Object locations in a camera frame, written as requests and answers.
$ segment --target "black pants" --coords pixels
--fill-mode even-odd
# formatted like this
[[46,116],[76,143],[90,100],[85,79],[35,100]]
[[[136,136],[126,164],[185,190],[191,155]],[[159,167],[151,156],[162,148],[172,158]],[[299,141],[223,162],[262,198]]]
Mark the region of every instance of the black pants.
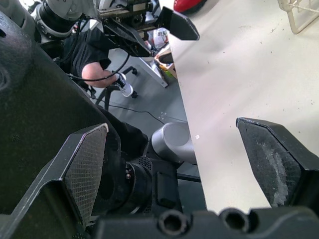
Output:
[[142,156],[143,150],[148,143],[148,137],[138,128],[119,121],[114,115],[103,109],[101,106],[98,106],[98,108],[118,133],[121,139],[122,151],[127,153],[131,158]]

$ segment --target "red object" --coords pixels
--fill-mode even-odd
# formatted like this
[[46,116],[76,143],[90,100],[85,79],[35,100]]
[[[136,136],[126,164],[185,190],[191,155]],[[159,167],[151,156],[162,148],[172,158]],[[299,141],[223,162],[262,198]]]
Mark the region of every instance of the red object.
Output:
[[199,10],[205,0],[175,0],[174,10],[178,12],[186,12],[190,10]]

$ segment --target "carbon fiber texture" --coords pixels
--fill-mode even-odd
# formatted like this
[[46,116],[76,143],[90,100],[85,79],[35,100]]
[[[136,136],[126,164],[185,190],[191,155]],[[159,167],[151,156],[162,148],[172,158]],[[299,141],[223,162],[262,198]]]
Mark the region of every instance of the carbon fiber texture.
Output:
[[254,176],[272,207],[287,206],[302,176],[299,164],[269,131],[238,123]]
[[106,128],[101,127],[84,138],[66,175],[66,187],[86,226],[100,185]]

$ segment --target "white wire basket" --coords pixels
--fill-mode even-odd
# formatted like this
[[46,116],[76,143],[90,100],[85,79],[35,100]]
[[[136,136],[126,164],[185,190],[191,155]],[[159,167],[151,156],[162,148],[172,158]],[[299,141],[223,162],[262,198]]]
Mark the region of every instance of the white wire basket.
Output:
[[298,34],[319,16],[319,0],[278,0],[288,14],[291,31]]

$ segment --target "gray floor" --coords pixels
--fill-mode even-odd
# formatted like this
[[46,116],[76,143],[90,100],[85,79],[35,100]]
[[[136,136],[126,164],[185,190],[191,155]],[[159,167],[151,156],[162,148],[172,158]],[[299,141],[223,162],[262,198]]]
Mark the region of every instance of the gray floor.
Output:
[[[120,49],[111,51],[110,59],[112,64],[109,69],[117,69],[124,61],[126,53]],[[187,121],[183,101],[181,98],[178,82],[175,78],[168,79],[169,86],[163,88],[159,83],[152,79],[131,57],[123,68],[134,66],[138,70],[138,75],[127,74],[127,81],[134,87],[139,94],[136,99],[125,98],[120,92],[113,92],[110,104],[122,106],[137,111],[148,111],[162,122]],[[125,121],[145,133],[149,138],[152,133],[160,128],[162,124],[146,113],[136,113],[124,109],[110,107],[110,112],[118,119]],[[178,170],[179,173],[199,176],[197,166],[184,163]],[[194,210],[205,210],[205,200],[200,183],[179,181],[179,193],[184,212]]]

